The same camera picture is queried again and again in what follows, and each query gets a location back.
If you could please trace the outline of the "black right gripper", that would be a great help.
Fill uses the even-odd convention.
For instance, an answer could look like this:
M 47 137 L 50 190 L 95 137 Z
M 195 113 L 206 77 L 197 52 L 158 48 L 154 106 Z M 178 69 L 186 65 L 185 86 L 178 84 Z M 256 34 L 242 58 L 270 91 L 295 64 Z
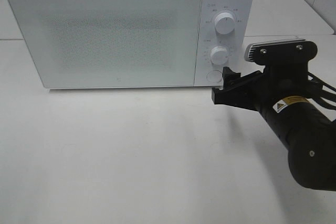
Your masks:
M 326 117 L 309 99 L 317 97 L 308 64 L 265 66 L 245 76 L 223 67 L 223 88 L 212 89 L 216 105 L 257 111 L 270 127 L 324 127 Z

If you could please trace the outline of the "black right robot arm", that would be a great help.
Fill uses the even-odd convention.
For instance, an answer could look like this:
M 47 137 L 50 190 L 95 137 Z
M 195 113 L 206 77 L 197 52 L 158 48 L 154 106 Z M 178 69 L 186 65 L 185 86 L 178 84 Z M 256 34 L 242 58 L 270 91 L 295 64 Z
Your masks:
M 288 151 L 289 170 L 305 188 L 335 190 L 335 121 L 320 103 L 321 85 L 308 79 L 308 65 L 266 66 L 245 76 L 223 68 L 223 88 L 214 104 L 257 111 Z

